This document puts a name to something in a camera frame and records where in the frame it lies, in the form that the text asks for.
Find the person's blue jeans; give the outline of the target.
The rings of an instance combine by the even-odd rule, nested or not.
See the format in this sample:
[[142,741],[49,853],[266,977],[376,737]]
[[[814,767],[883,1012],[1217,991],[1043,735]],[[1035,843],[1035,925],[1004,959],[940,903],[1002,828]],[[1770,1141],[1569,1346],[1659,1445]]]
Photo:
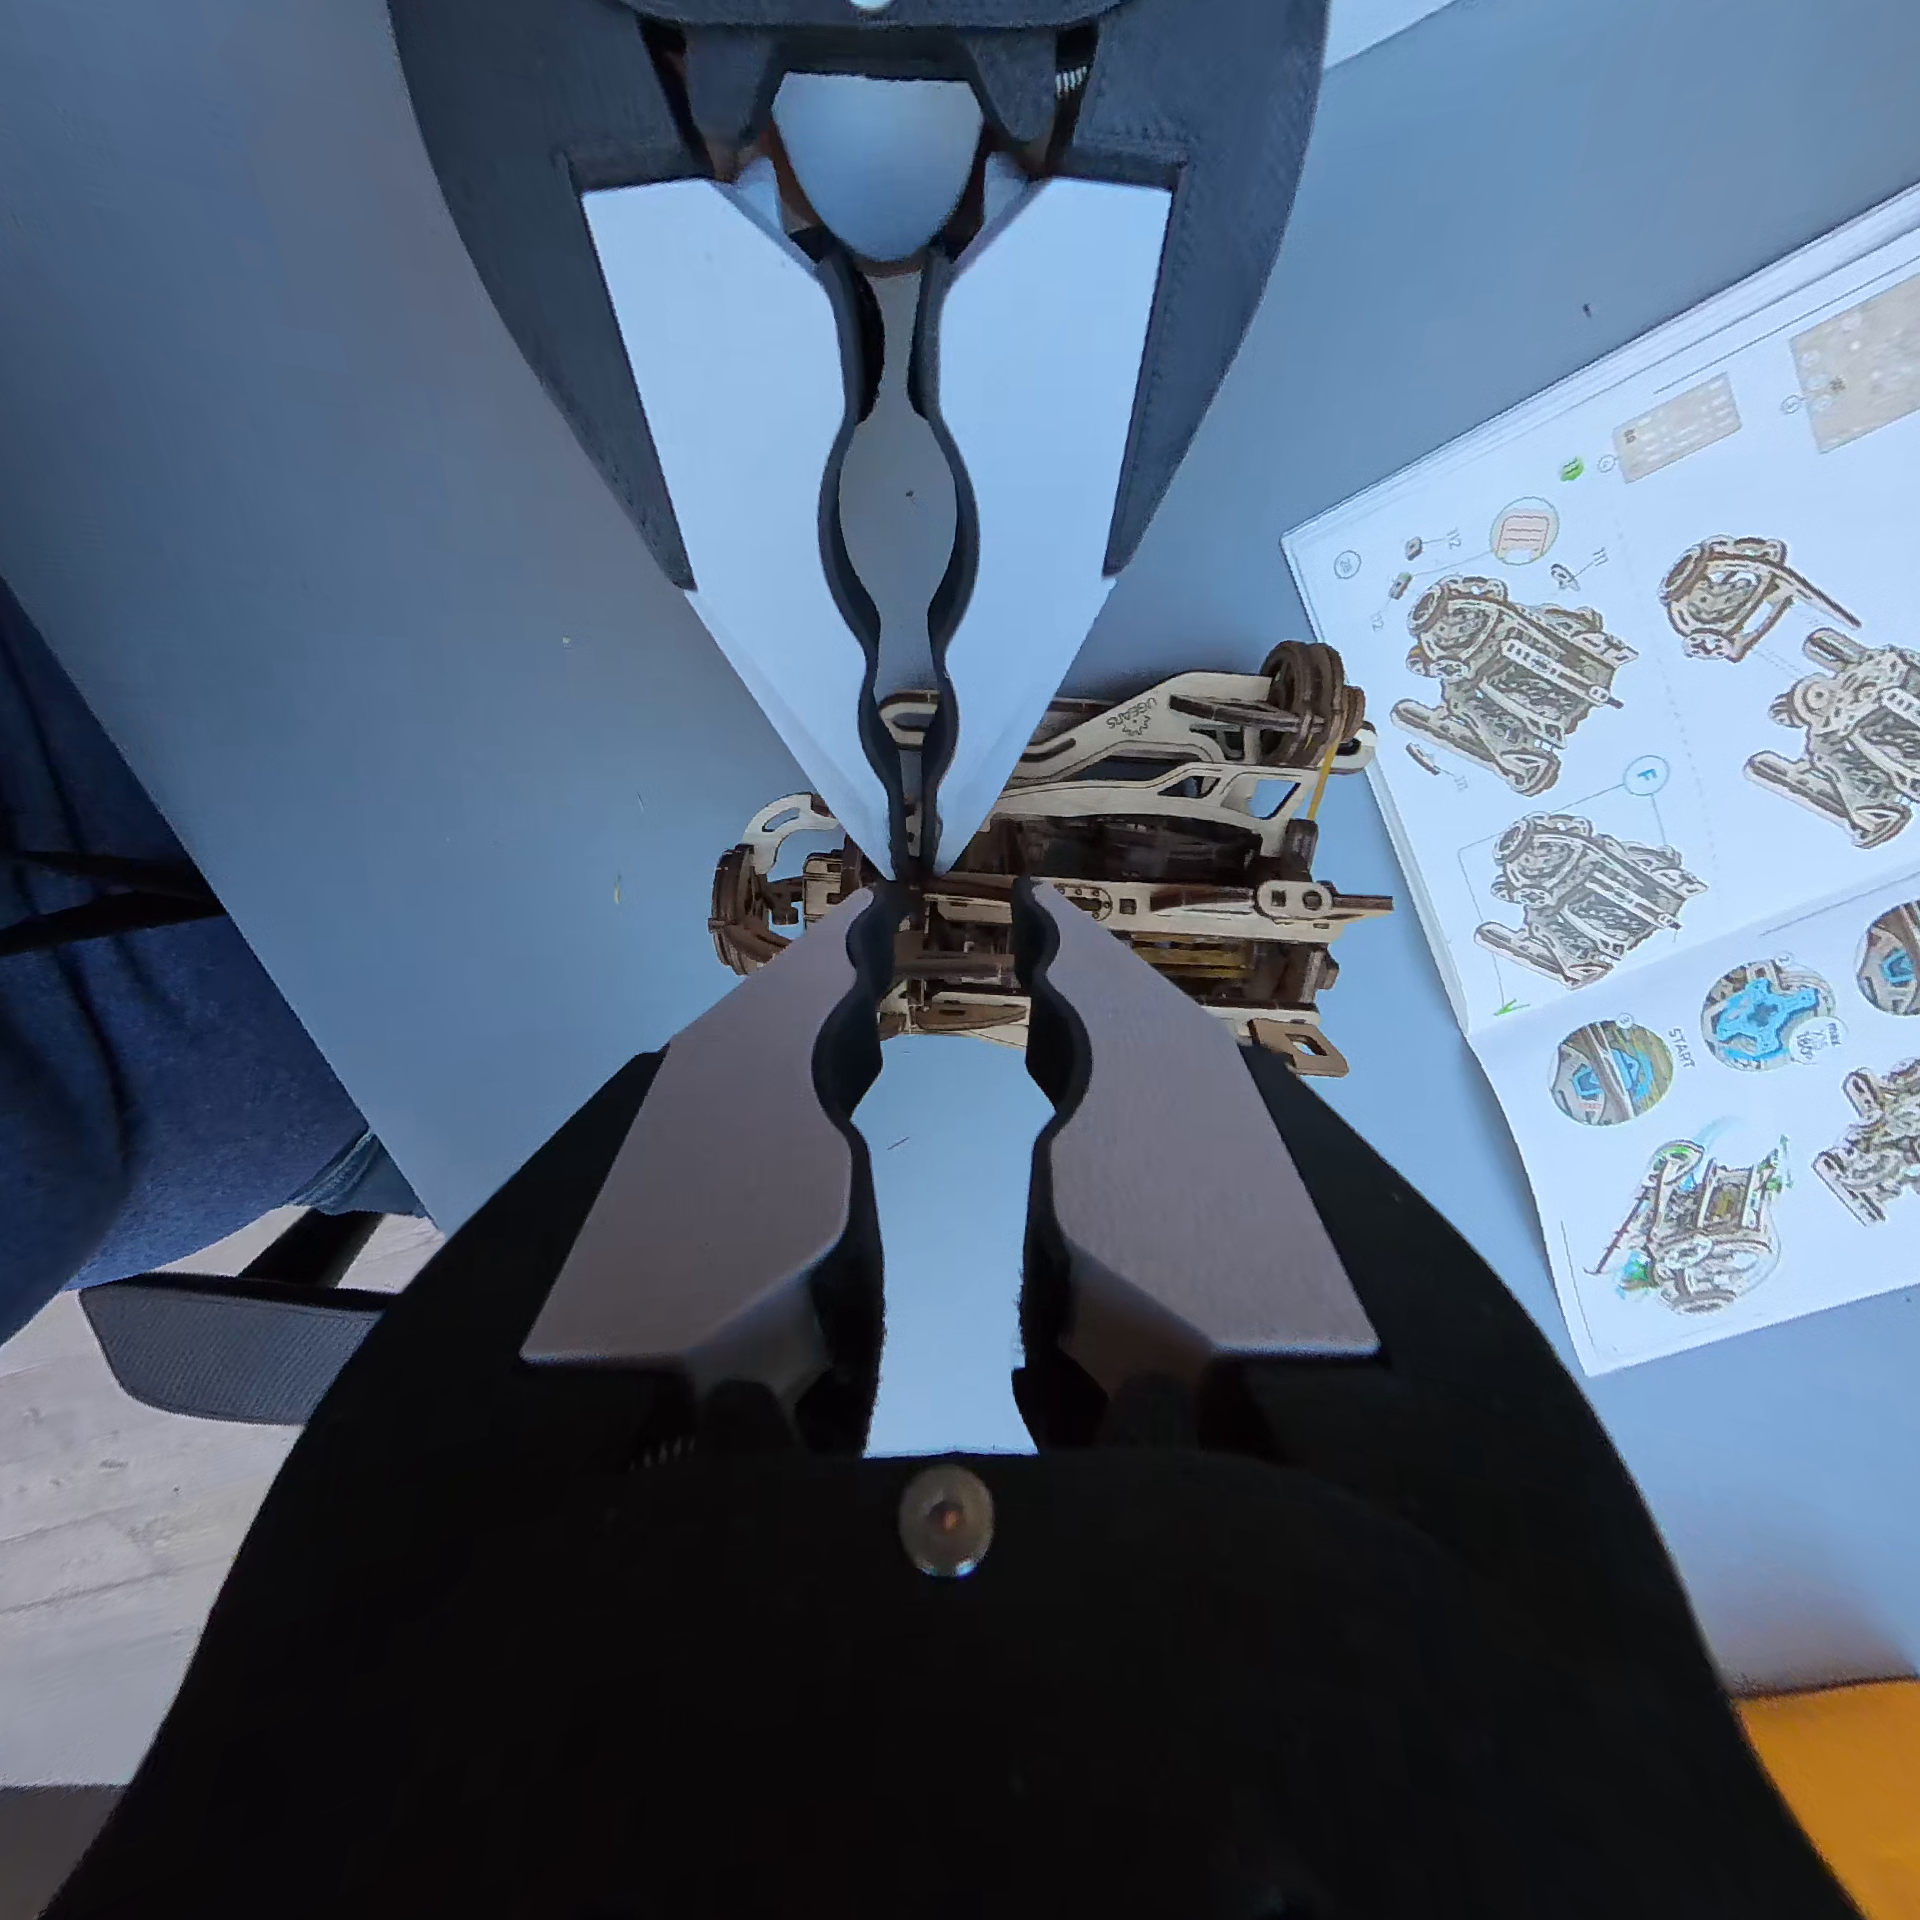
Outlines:
[[326,1217],[427,1217],[389,1147],[372,1135],[347,1143],[288,1205]]

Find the black mesh office chair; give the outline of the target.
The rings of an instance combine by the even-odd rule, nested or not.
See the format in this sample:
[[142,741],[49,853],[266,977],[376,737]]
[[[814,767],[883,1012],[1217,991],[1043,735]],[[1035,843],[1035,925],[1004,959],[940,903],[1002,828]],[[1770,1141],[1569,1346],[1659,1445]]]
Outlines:
[[389,1305],[342,1287],[381,1213],[301,1211],[236,1277],[146,1274],[81,1289],[115,1380],[195,1419],[301,1426]]

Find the wooden submarine model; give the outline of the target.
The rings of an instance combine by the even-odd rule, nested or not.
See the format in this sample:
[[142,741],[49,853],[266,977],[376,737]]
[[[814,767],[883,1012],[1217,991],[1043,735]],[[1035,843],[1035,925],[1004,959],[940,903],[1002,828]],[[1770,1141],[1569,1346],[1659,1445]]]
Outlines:
[[1013,895],[1043,880],[1241,1044],[1344,1076],[1318,996],[1338,937],[1387,896],[1314,875],[1314,811],[1377,751],[1336,647],[1284,641],[1254,675],[1187,671],[1114,704],[1059,698],[949,873],[912,895],[881,1035],[1022,1049]]

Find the yellow plastic crate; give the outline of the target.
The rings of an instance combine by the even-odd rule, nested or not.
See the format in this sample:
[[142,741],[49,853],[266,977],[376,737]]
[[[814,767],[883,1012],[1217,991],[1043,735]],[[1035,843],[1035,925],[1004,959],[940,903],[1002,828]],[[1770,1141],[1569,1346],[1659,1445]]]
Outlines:
[[1862,1916],[1917,1916],[1917,1681],[1746,1697],[1749,1741]]

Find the illustrated instruction booklet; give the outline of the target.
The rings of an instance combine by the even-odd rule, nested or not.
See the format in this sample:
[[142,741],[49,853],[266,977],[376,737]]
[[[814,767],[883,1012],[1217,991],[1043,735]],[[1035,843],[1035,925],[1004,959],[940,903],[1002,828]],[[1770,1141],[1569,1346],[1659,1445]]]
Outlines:
[[1581,1367],[1915,1285],[1915,193],[1284,535]]

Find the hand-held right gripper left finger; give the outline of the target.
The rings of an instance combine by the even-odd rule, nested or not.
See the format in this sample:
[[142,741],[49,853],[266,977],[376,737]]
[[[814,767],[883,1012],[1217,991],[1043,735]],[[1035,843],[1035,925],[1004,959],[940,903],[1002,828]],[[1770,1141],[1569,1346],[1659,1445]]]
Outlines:
[[885,887],[828,909],[673,1039],[518,1356],[768,1388],[821,1451],[869,1445]]

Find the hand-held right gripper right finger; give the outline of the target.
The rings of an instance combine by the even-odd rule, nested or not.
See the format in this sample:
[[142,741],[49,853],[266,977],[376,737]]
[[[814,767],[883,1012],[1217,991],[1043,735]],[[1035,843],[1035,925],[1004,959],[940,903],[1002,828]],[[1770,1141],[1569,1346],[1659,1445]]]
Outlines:
[[1051,1105],[1024,1226],[1016,1403],[1091,1445],[1124,1391],[1380,1341],[1230,1028],[1051,887],[1016,889],[1027,1068]]

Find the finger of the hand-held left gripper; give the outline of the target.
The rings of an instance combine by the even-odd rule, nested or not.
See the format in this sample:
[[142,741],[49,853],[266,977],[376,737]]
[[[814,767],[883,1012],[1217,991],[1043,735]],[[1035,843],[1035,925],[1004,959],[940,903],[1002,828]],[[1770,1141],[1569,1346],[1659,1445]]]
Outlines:
[[1056,177],[1004,185],[960,257],[936,249],[915,402],[956,487],[928,609],[941,672],[926,857],[985,824],[1114,578],[1108,547],[1170,193]]
[[691,565],[689,601],[811,789],[896,873],[901,775],[873,695],[881,612],[841,476],[883,373],[877,299],[822,226],[786,231],[776,175],[584,199]]

